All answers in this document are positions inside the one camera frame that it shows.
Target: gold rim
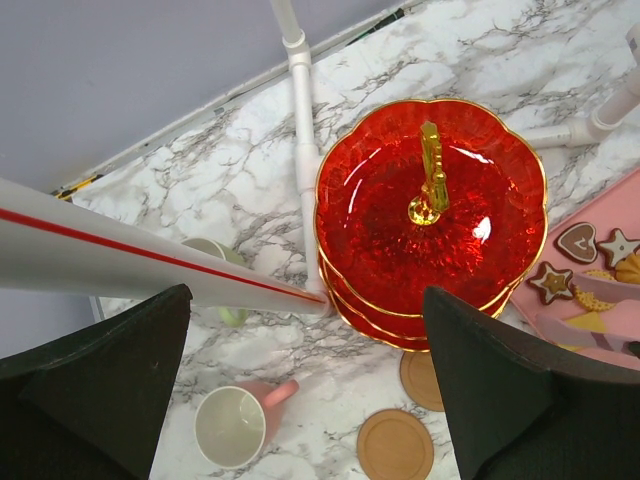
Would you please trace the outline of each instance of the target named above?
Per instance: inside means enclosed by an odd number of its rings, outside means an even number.
[[[329,282],[327,280],[326,277],[326,264],[324,262],[321,263],[320,265],[320,276],[323,278],[323,280],[325,281],[325,283],[327,283],[328,285],[331,285],[331,282]],[[349,325],[351,328],[353,328],[356,332],[358,332],[360,335],[362,335],[363,337],[367,337],[370,338],[372,340],[375,340],[377,342],[382,342],[384,344],[389,345],[390,347],[393,348],[397,348],[399,350],[403,350],[405,352],[430,352],[431,349],[427,348],[427,349],[412,349],[412,348],[405,348],[405,347],[400,347],[398,345],[395,345],[394,343],[390,342],[389,340],[385,340],[383,338],[379,338],[378,336],[375,335],[367,335],[366,333],[361,332],[359,329],[357,329],[356,327],[354,327],[351,322],[349,321],[349,319],[347,317],[345,317],[342,312],[340,311],[340,308],[338,307],[338,303],[340,303],[342,306],[346,307],[347,310],[349,310],[351,313],[353,313],[354,315],[357,315],[358,317],[360,317],[362,320],[364,320],[364,322],[366,322],[367,325],[369,325],[370,327],[372,327],[374,330],[378,330],[381,333],[386,333],[387,335],[390,335],[394,338],[397,338],[398,340],[407,340],[407,341],[428,341],[429,339],[427,337],[425,338],[403,338],[403,337],[398,337],[397,335],[394,335],[392,333],[389,333],[381,328],[378,328],[375,324],[371,323],[371,321],[369,321],[369,319],[361,312],[359,312],[357,309],[353,308],[351,305],[349,305],[347,302],[345,302],[344,300],[342,300],[342,298],[339,296],[338,293],[336,293],[333,289],[329,288],[328,292],[329,294],[329,299],[331,300],[331,303],[333,304],[334,308],[336,309],[336,312],[338,312],[338,315],[340,316],[340,318],[342,319],[342,321],[344,323],[346,323],[347,325]],[[496,310],[496,312],[491,315],[492,318],[496,319],[497,317],[499,317],[502,312],[504,311],[505,307],[507,306],[507,303],[509,303],[509,298],[511,297],[511,293],[513,293],[513,291],[511,291],[508,295],[505,296],[504,301],[502,302],[502,305],[500,305],[500,308],[498,308],[498,310]]]
[[[377,113],[380,110],[382,110],[384,108],[387,108],[387,107],[389,107],[391,105],[396,105],[396,104],[399,104],[399,103],[442,103],[442,102],[457,102],[457,103],[463,103],[463,104],[466,104],[466,105],[471,105],[471,106],[479,108],[480,110],[482,110],[482,111],[486,112],[487,114],[489,114],[489,116],[491,116],[492,118],[497,120],[498,124],[502,127],[502,129],[505,132],[507,132],[510,135],[513,135],[515,138],[520,140],[523,143],[523,145],[531,152],[531,154],[535,158],[536,162],[538,163],[538,167],[540,168],[540,173],[542,174],[543,195],[542,195],[542,205],[541,205],[541,207],[542,207],[543,220],[544,220],[544,231],[542,233],[542,242],[540,242],[540,247],[538,248],[538,252],[534,256],[534,258],[533,258],[532,262],[529,264],[529,266],[526,267],[521,274],[519,274],[515,279],[513,279],[512,281],[507,283],[507,285],[498,294],[496,294],[488,303],[486,303],[485,305],[480,307],[478,310],[480,310],[481,312],[486,310],[487,308],[493,306],[496,302],[498,302],[502,298],[502,296],[505,295],[509,290],[515,290],[515,287],[517,287],[522,282],[522,280],[526,277],[526,275],[529,273],[529,271],[531,271],[533,266],[536,264],[536,262],[540,258],[540,255],[542,255],[542,250],[544,249],[544,245],[545,245],[546,240],[547,240],[547,234],[548,234],[548,231],[549,231],[549,219],[548,219],[548,216],[547,216],[547,200],[548,200],[548,196],[547,196],[547,176],[546,176],[545,171],[544,171],[544,165],[542,164],[542,160],[540,160],[540,157],[533,150],[531,145],[529,145],[529,143],[527,143],[527,141],[524,138],[522,138],[520,135],[518,135],[517,133],[515,133],[511,129],[509,129],[507,127],[507,125],[495,113],[491,112],[490,110],[488,110],[487,108],[483,107],[482,105],[478,105],[477,103],[470,102],[468,100],[461,100],[461,99],[457,99],[457,98],[439,98],[439,99],[436,99],[436,100],[420,100],[420,99],[398,100],[398,101],[395,101],[395,102],[387,103],[385,105],[382,105],[382,106],[372,110],[367,115],[365,115],[360,121],[358,121],[358,123],[356,123],[356,125],[351,130],[349,130],[349,132],[346,135],[343,135],[342,138],[340,138],[331,147],[331,149],[327,152],[327,154],[322,159],[322,163],[320,163],[320,167],[318,168],[318,173],[316,175],[316,199],[315,199],[316,200],[316,204],[315,204],[315,208],[314,208],[313,235],[314,235],[315,240],[316,240],[316,245],[318,245],[318,252],[320,253],[320,256],[322,257],[322,259],[324,260],[324,263],[326,263],[326,265],[336,275],[338,275],[340,280],[342,280],[344,282],[345,286],[351,291],[351,293],[353,293],[360,301],[362,301],[362,303],[364,303],[365,305],[373,308],[374,310],[376,310],[378,312],[381,312],[381,313],[385,313],[387,315],[392,315],[392,316],[395,316],[395,317],[400,317],[400,318],[418,318],[418,317],[421,317],[422,315],[419,314],[419,313],[416,314],[416,313],[392,312],[390,310],[386,310],[384,308],[381,308],[381,307],[371,303],[370,301],[365,299],[362,295],[360,295],[351,286],[351,284],[342,275],[342,273],[340,273],[340,271],[338,271],[338,269],[329,261],[329,259],[327,258],[327,255],[325,254],[324,250],[322,249],[322,246],[320,245],[320,241],[318,240],[318,229],[317,229],[317,227],[318,227],[318,222],[317,222],[317,218],[318,218],[318,203],[319,203],[318,185],[319,185],[319,182],[320,182],[320,175],[322,174],[322,170],[324,169],[324,166],[325,166],[325,163],[327,161],[327,158],[329,158],[331,153],[333,153],[333,150],[338,146],[338,144],[340,144],[346,138],[348,138],[351,135],[353,135],[355,133],[355,131],[358,129],[358,127],[360,127],[360,125],[362,125],[362,123],[364,123],[374,113]]]

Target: cup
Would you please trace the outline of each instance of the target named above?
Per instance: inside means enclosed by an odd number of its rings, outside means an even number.
[[[201,252],[208,253],[209,255],[213,255],[214,257],[221,258],[222,260],[226,260],[227,262],[235,263],[236,265],[240,265],[245,267],[244,259],[238,255],[236,252],[231,250],[229,247],[225,247],[220,243],[214,240],[208,240],[206,238],[188,238],[182,245],[187,247],[195,248],[196,250],[200,250]],[[218,313],[220,314],[220,318],[224,323],[226,323],[230,327],[241,327],[244,325],[244,322],[247,320],[249,313],[244,309],[233,309],[226,307],[218,307]]]
[[[209,393],[196,412],[195,434],[200,451],[222,468],[247,465],[273,440],[284,413],[284,401],[299,388],[295,380],[275,388],[252,381]]]

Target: white marble table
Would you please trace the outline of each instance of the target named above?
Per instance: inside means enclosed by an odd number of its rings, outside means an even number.
[[[584,114],[633,67],[624,35],[635,21],[637,0],[427,2],[318,62],[317,139],[326,151],[364,114],[404,98],[466,98],[498,112],[516,130]],[[176,241],[209,236],[237,249],[253,269],[302,285],[291,102],[285,80],[74,200]],[[640,112],[598,147],[541,152],[551,222],[630,171],[639,152]],[[104,302],[109,314],[127,305]],[[522,325],[509,307],[502,319]],[[364,479],[355,456],[358,428],[390,407],[411,411],[431,432],[436,461],[429,478],[458,478],[445,416],[409,400],[398,377],[400,356],[339,318],[310,322],[254,314],[242,330],[232,330],[215,312],[194,308],[152,479]],[[302,388],[265,455],[234,472],[200,456],[192,422],[207,392],[247,378],[278,383],[290,377]]]

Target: gold handle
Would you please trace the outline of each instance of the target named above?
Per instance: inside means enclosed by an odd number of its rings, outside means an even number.
[[[420,129],[425,182],[420,195],[409,204],[409,218],[417,225],[433,225],[449,208],[447,175],[442,170],[442,144],[438,127],[426,122]]]

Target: pink mug handle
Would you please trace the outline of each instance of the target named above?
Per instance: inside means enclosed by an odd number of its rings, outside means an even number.
[[[264,406],[266,408],[275,407],[279,403],[284,402],[290,396],[294,395],[299,388],[300,385],[295,380],[289,380],[288,382],[283,383],[265,397],[263,402]]]

